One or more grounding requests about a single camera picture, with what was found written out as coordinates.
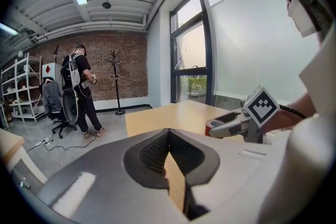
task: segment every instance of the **black t-shirt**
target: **black t-shirt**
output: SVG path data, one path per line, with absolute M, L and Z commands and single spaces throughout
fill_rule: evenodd
M 85 76 L 83 75 L 83 71 L 88 69 L 90 70 L 91 67 L 89 65 L 88 60 L 84 55 L 79 55 L 75 58 L 75 62 L 78 68 L 79 75 L 81 77 L 80 84 L 86 80 Z M 75 87 L 75 91 L 79 94 L 85 94 L 86 96 L 90 94 L 90 89 L 89 87 L 83 89 L 82 87 L 79 89 L 78 86 Z

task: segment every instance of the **person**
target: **person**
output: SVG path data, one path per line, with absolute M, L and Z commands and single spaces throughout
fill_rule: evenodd
M 85 138 L 90 138 L 88 124 L 85 120 L 85 113 L 88 115 L 94 129 L 96 130 L 96 136 L 101 137 L 104 133 L 104 128 L 101 126 L 95 106 L 93 104 L 93 99 L 91 96 L 91 91 L 89 87 L 88 81 L 94 84 L 96 82 L 95 76 L 90 72 L 90 65 L 86 58 L 86 48 L 82 44 L 78 44 L 76 46 L 75 51 L 71 55 L 72 58 L 75 58 L 75 62 L 77 64 L 79 75 L 81 76 L 81 80 L 78 86 L 74 88 L 74 90 L 78 93 L 78 120 L 77 124 L 81 131 L 84 133 Z
M 290 108 L 294 108 L 306 117 L 311 117 L 316 113 L 314 104 L 306 92 L 293 103 L 288 104 Z M 277 129 L 288 129 L 296 125 L 302 120 L 299 116 L 285 110 L 279 110 L 265 125 L 261 128 L 262 133 L 267 133 Z

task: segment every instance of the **window frame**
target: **window frame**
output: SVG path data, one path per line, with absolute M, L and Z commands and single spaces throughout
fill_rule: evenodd
M 177 103 L 177 77 L 183 75 L 206 75 L 206 98 L 205 104 L 215 105 L 215 79 L 216 79 L 216 67 L 217 67 L 217 55 L 216 55 L 216 33 L 214 27 L 213 16 L 209 0 L 199 0 L 201 3 L 202 11 L 196 14 L 194 17 L 185 22 L 181 27 L 178 26 L 177 12 L 181 10 L 191 0 L 182 0 L 175 9 L 170 12 L 170 33 L 171 33 L 171 102 Z M 203 22 L 204 28 L 204 41 L 205 41 L 205 62 L 206 66 L 201 68 L 191 68 L 175 70 L 177 64 L 176 51 L 174 49 L 174 39 L 188 31 L 190 28 Z

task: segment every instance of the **brick wall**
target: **brick wall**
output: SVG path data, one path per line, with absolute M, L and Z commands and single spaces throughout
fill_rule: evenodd
M 57 63 L 70 54 L 76 44 L 83 44 L 91 72 L 97 75 L 98 82 L 92 88 L 94 101 L 117 98 L 113 85 L 113 66 L 111 50 L 120 51 L 120 76 L 118 80 L 120 98 L 145 97 L 148 95 L 147 83 L 147 37 L 144 33 L 123 31 L 93 31 L 69 35 L 44 42 L 28 50 L 31 56 L 42 56 L 43 64 L 54 62 L 53 52 L 58 48 Z

